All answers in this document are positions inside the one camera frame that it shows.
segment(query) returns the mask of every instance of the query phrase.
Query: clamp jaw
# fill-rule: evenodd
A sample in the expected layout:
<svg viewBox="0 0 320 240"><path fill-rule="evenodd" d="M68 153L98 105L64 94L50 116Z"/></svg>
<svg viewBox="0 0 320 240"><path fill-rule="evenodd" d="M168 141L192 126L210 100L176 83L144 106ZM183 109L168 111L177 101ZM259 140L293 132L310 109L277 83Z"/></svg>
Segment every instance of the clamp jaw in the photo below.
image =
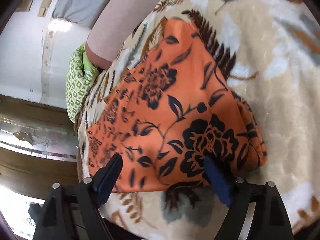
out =
<svg viewBox="0 0 320 240"><path fill-rule="evenodd" d="M219 160L205 157L204 168L212 188L219 200L229 207L214 240L238 240L252 202L256 206L247 240L293 240L289 217L274 182L250 184L221 167Z"/></svg>

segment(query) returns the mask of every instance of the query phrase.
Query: floral pattern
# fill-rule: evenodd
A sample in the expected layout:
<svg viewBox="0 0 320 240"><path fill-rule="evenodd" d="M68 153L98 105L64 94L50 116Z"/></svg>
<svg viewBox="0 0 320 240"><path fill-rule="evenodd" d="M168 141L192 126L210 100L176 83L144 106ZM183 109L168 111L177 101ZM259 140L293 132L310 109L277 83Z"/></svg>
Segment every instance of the floral pattern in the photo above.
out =
<svg viewBox="0 0 320 240"><path fill-rule="evenodd" d="M103 115L87 130L92 175L115 152L123 158L115 192L168 190L170 202L177 196L171 191L179 189L194 204L197 198L184 188L210 184L204 156L226 163L233 173L265 163L251 109L225 80L236 57L223 44L217 54L219 44L210 49L213 57L197 33L194 24L169 19L162 41L123 75L104 99Z"/></svg>
<svg viewBox="0 0 320 240"><path fill-rule="evenodd" d="M142 100L147 102L151 109L157 109L162 92L176 82L177 71L170 69L168 64L156 68L148 74L147 85L142 92Z"/></svg>
<svg viewBox="0 0 320 240"><path fill-rule="evenodd" d="M188 177L193 177L204 171L204 156L214 155L231 162L235 158L235 151L239 141L234 137L233 130L225 131L225 124L213 114L211 120L197 119L191 122L183 134L184 145L189 150L181 163L180 169Z"/></svg>

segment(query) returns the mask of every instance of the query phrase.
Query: white wall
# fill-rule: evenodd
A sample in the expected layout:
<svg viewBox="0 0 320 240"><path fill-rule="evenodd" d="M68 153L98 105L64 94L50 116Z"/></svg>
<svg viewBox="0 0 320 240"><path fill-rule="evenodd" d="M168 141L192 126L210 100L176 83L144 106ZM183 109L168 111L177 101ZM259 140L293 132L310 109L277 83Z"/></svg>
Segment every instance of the white wall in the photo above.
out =
<svg viewBox="0 0 320 240"><path fill-rule="evenodd" d="M46 17L37 17L41 2L34 0L29 12L14 13L0 36L0 94L65 108L70 56L86 41L89 29L72 25L68 32L56 31L50 61L43 68L44 40L57 0Z"/></svg>

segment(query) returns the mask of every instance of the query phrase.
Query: green and white patterned cloth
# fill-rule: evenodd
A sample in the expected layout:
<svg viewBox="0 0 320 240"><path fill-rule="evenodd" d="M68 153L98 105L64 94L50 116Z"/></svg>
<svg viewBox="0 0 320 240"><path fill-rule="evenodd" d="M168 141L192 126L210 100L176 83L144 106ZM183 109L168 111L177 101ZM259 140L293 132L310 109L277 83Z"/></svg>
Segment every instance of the green and white patterned cloth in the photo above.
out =
<svg viewBox="0 0 320 240"><path fill-rule="evenodd" d="M98 75L99 71L89 61L84 45L81 45L71 56L66 85L67 111L73 123Z"/></svg>

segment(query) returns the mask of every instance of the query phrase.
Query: flower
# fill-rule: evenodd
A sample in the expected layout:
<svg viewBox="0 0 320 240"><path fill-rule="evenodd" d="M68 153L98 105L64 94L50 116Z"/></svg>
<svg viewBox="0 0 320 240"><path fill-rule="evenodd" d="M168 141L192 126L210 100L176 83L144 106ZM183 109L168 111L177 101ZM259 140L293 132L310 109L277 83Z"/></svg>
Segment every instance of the flower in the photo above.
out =
<svg viewBox="0 0 320 240"><path fill-rule="evenodd" d="M213 114L211 120L197 119L182 133L184 145L189 150L180 165L187 177L196 176L204 171L204 156L210 155L226 162L234 160L239 141L233 130L225 131L225 124Z"/></svg>
<svg viewBox="0 0 320 240"><path fill-rule="evenodd" d="M114 124L117 118L118 105L118 99L113 99L108 110L104 112L104 121L107 119L108 122Z"/></svg>
<svg viewBox="0 0 320 240"><path fill-rule="evenodd" d="M114 155L115 150L117 147L112 143L110 147L108 145L103 148L103 154L104 157L100 158L99 163L101 163L103 166L106 166L107 163L111 160L111 157Z"/></svg>
<svg viewBox="0 0 320 240"><path fill-rule="evenodd" d="M170 69L168 64L153 69L148 74L147 85L142 92L142 100L147 102L151 109L157 109L162 92L167 90L176 82L177 70Z"/></svg>
<svg viewBox="0 0 320 240"><path fill-rule="evenodd" d="M95 157L98 153L99 146L102 144L101 141L99 141L97 138L92 137L91 143L90 143L90 151L92 151L93 157Z"/></svg>

